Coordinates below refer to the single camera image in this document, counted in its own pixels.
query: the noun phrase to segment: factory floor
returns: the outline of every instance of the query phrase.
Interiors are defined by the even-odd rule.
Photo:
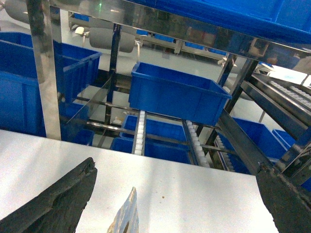
[[[62,41],[63,43],[73,44],[76,46],[82,46],[83,41],[82,37],[76,35],[73,31],[69,30],[68,26],[68,13],[61,11],[62,19]],[[0,12],[0,27],[2,31],[18,31],[23,33],[30,33],[29,25],[16,21],[10,18],[5,10]],[[103,53],[100,59],[99,69],[109,70],[109,60],[110,60],[110,51],[92,48],[89,44],[88,39],[86,39],[85,48],[98,50]],[[217,65],[217,62],[212,61],[211,59],[196,59],[195,56],[182,56],[175,55],[172,53],[167,53],[165,49],[155,50],[152,48],[142,47],[140,51],[140,60],[142,62],[155,64],[162,67],[167,67],[182,72],[202,76],[205,78],[212,79],[216,81],[222,70],[220,65]],[[131,70],[134,64],[137,62],[137,47],[134,47],[131,53],[120,52],[118,56],[117,63],[117,73],[130,75]],[[243,58],[239,59],[237,62],[237,67],[235,68],[235,73],[241,69],[243,65]],[[301,81],[301,77],[296,79],[297,82]],[[85,98],[91,98],[94,93],[97,91],[97,87],[89,86],[81,95]],[[122,106],[129,106],[128,103],[128,94],[115,92],[113,103]],[[97,111],[93,114],[92,119],[103,120],[105,107],[100,106]],[[115,119],[123,120],[126,112],[120,109],[112,110],[112,121]],[[262,114],[262,109],[258,107],[253,101],[239,99],[236,106],[234,107],[231,115],[233,117],[245,118],[248,120],[258,122]],[[270,130],[272,129],[281,129],[281,127],[272,120],[268,115],[265,115],[262,123],[264,123]],[[204,129],[200,135],[200,141],[203,142],[207,137],[207,129]],[[97,146],[101,135],[95,135],[93,140],[93,146]],[[109,148],[112,138],[106,138],[102,147]]]

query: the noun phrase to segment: metal shelf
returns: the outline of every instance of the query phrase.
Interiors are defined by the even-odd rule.
[[[45,128],[47,137],[49,138],[61,139],[56,78],[61,79],[63,77],[63,71],[62,67],[55,67],[54,54],[62,54],[59,9],[63,9],[115,23],[108,76],[109,81],[106,83],[106,86],[104,85],[95,97],[87,103],[87,106],[91,108],[91,112],[96,109],[99,105],[99,101],[103,101],[106,95],[107,102],[112,102],[117,79],[116,61],[118,43],[120,40],[120,25],[126,25],[230,53],[223,72],[219,77],[219,84],[221,85],[225,83],[233,67],[236,58],[233,54],[248,58],[238,75],[234,88],[231,90],[233,98],[225,107],[226,111],[230,113],[243,88],[243,90],[250,97],[255,99],[260,106],[271,113],[274,119],[277,119],[279,123],[283,124],[286,131],[296,139],[299,138],[295,146],[288,152],[291,153],[291,159],[286,161],[288,166],[290,166],[295,159],[301,157],[301,155],[306,152],[306,148],[310,145],[310,130],[308,127],[311,120],[308,118],[309,111],[301,106],[297,106],[296,103],[282,94],[275,95],[275,88],[262,81],[258,81],[258,79],[255,80],[254,76],[251,77],[258,64],[257,61],[267,63],[273,62],[274,65],[293,69],[292,64],[284,61],[296,58],[297,56],[302,59],[311,56],[311,54],[302,47],[308,47],[309,45],[288,45],[280,41],[267,41],[262,38],[245,35],[205,22],[177,16],[123,0],[93,0],[88,1],[87,5],[84,0],[73,0],[70,4],[62,0],[29,0],[27,4]],[[238,38],[234,45],[230,45],[232,38]],[[261,54],[256,53],[256,51],[258,51],[256,44],[265,45],[265,52]],[[277,59],[272,59],[271,54],[277,54]],[[294,69],[306,72],[304,66],[295,66]],[[105,118],[105,123],[108,125],[110,124],[110,115],[111,107],[108,106],[106,108]],[[79,123],[80,120],[78,116],[79,113],[69,121],[68,124]],[[269,160],[258,151],[256,146],[252,144],[252,141],[245,137],[245,135],[240,134],[240,128],[234,124],[234,121],[225,111],[220,118],[219,125],[222,130],[227,133],[226,136],[231,138],[230,142],[235,145],[238,155],[245,161],[253,173],[256,171],[256,164],[253,163],[260,161],[269,163]],[[232,133],[230,131],[232,129],[236,130],[237,134]],[[216,132],[212,133],[208,143],[213,144],[216,135]],[[246,141],[242,142],[236,139],[237,136],[244,138]],[[243,147],[240,143],[246,143],[247,146]],[[255,152],[259,157],[255,158],[254,154],[249,154],[250,151]],[[303,165],[298,168],[299,171],[307,167],[306,165],[308,162],[307,160],[303,163]],[[295,175],[297,172],[298,170],[295,170],[290,175]]]

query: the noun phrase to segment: white table surface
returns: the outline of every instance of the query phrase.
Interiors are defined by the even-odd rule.
[[[0,219],[86,158],[98,169],[78,233],[105,233],[133,186],[141,233],[277,233],[254,176],[0,130]]]

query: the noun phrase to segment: blue plastic crate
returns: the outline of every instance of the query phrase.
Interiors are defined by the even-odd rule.
[[[155,39],[164,40],[164,41],[167,41],[167,42],[173,42],[174,41],[174,38],[171,38],[171,37],[168,37],[168,36],[164,36],[164,35],[159,35],[159,34],[155,34]]]
[[[215,125],[228,99],[209,79],[146,63],[137,63],[132,71],[132,108]]]
[[[149,34],[147,31],[139,30],[139,29],[136,31],[136,33],[137,33],[138,35],[148,35],[148,34]]]
[[[26,48],[32,50],[33,47],[30,35],[24,33],[0,33],[0,42],[1,44],[11,42],[12,45],[19,46],[18,49],[21,50],[21,55],[29,57],[31,62],[34,61],[33,51],[26,51]],[[65,93],[66,102],[71,103],[82,90],[97,78],[101,53],[68,44],[62,44],[62,53],[65,58],[63,61],[64,83],[57,80],[57,88],[58,91]]]
[[[72,141],[73,143],[92,146],[95,132],[92,130],[81,130]]]
[[[234,118],[234,120],[268,158],[279,160],[286,152],[286,148],[264,124],[239,118]],[[233,146],[224,136],[219,134],[219,137],[227,149],[234,150]],[[229,154],[229,158],[236,172],[250,174],[238,156]]]
[[[122,127],[127,130],[135,130],[137,123],[137,116],[127,115]],[[146,121],[146,133],[153,134],[156,136],[166,137],[170,139],[175,139],[178,141],[186,142],[186,136],[184,128],[181,125],[170,124],[162,121],[147,119]],[[134,138],[133,135],[127,133],[120,133],[120,137]],[[179,147],[188,150],[188,146],[180,145],[171,142],[164,142],[160,140],[155,140],[151,138],[146,138],[146,142],[154,142],[159,144],[164,144],[173,147]]]
[[[301,186],[311,192],[311,178],[304,182]]]
[[[73,17],[76,18],[76,19],[80,19],[80,20],[89,22],[89,17],[88,17],[88,16],[85,16],[85,15],[81,15],[81,14],[78,14],[78,13],[74,13],[74,14],[73,14]]]
[[[277,42],[309,44],[311,38],[308,0],[131,1]]]
[[[33,50],[0,41],[0,57],[0,127],[37,134],[43,116]],[[75,76],[70,76],[68,66],[73,63],[64,58],[64,75],[70,84]]]
[[[126,153],[132,153],[132,147],[133,139],[117,137],[113,139],[110,149]],[[145,156],[190,164],[187,151],[175,147],[164,146],[157,143],[145,143]]]
[[[272,130],[272,133],[280,140],[280,142],[289,149],[295,143],[293,139],[287,132],[282,130]]]
[[[223,55],[223,56],[227,55],[225,52],[220,51],[220,50],[216,50],[216,49],[208,49],[208,51],[216,53],[216,54],[220,54],[220,55]]]
[[[185,45],[188,47],[198,49],[198,50],[204,50],[204,46],[202,46],[202,45],[197,45],[197,44],[190,43],[190,42],[186,42]]]

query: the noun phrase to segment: blue tray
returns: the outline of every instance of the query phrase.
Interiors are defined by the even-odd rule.
[[[132,147],[133,139],[117,137],[113,139],[110,149],[126,153],[132,153]],[[190,164],[187,151],[175,147],[164,146],[157,143],[145,143],[145,156]]]
[[[272,130],[272,133],[280,140],[280,142],[286,147],[286,149],[289,149],[295,143],[295,139],[293,139],[285,131]]]
[[[73,17],[76,18],[76,19],[80,19],[80,20],[89,22],[89,17],[88,17],[88,16],[85,16],[85,15],[81,15],[81,14],[78,14],[78,13],[74,13],[74,14],[73,14]]]
[[[268,158],[272,158],[274,161],[279,160],[286,152],[286,148],[264,124],[239,118],[234,118],[234,120]],[[227,149],[234,150],[233,146],[224,136],[219,134],[219,137]],[[250,174],[238,156],[229,154],[229,159],[236,172]]]
[[[276,42],[309,44],[311,39],[308,0],[130,1]]]
[[[95,132],[92,130],[81,130],[72,141],[73,143],[92,146]]]
[[[186,42],[185,45],[188,47],[198,49],[198,50],[204,50],[204,46],[202,46],[202,45],[197,45],[197,44],[190,43],[190,42]]]
[[[158,39],[158,40],[164,40],[164,41],[167,41],[167,42],[173,42],[174,41],[174,38],[171,38],[171,37],[168,37],[168,36],[163,36],[163,35],[158,35],[158,34],[155,34],[155,38]]]
[[[146,63],[137,63],[132,71],[132,108],[215,125],[228,99],[209,79]]]
[[[147,31],[139,30],[139,29],[136,31],[136,33],[137,33],[138,35],[148,35],[148,32],[147,32]]]
[[[24,33],[0,33],[1,44],[11,42],[11,45],[16,45],[17,50],[20,50],[22,56],[29,59],[29,66],[34,66],[34,52],[31,36]],[[84,90],[88,85],[92,84],[98,75],[98,65],[101,56],[100,52],[80,48],[73,45],[62,44],[63,57],[68,59],[64,61],[64,83],[57,80],[57,88],[60,92],[65,93],[67,103],[73,102],[77,95]],[[36,73],[32,73],[31,77],[36,77]]]
[[[136,129],[136,123],[137,123],[137,116],[127,115],[123,122],[122,128],[134,131]],[[185,132],[181,125],[175,125],[165,123],[162,121],[147,119],[146,133],[186,142]],[[120,137],[134,138],[133,135],[127,133],[120,133]],[[185,150],[189,149],[188,146],[186,145],[164,142],[150,138],[146,138],[146,142],[154,142],[168,146],[179,147]]]

